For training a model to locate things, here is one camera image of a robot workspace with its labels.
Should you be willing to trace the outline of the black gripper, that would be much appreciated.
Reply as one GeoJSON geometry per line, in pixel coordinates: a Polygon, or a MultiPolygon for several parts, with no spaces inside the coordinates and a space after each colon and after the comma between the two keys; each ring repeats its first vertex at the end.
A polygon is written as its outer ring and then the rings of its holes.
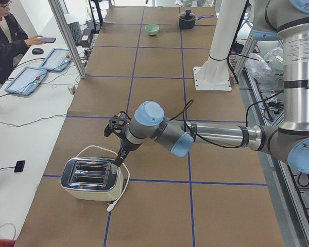
{"type": "Polygon", "coordinates": [[[129,140],[122,138],[121,139],[121,147],[119,149],[118,155],[115,158],[113,164],[117,167],[120,167],[126,156],[131,152],[137,150],[141,145],[140,144],[134,144],[130,142],[129,140]]]}

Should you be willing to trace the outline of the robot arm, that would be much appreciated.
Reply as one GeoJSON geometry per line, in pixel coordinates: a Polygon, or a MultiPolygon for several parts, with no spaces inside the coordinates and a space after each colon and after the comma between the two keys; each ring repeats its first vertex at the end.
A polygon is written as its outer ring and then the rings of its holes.
{"type": "Polygon", "coordinates": [[[179,157],[195,142],[248,147],[309,174],[309,1],[256,1],[253,33],[261,40],[283,40],[284,119],[279,126],[182,123],[169,120],[158,103],[146,101],[120,128],[115,165],[150,138],[179,157]]]}

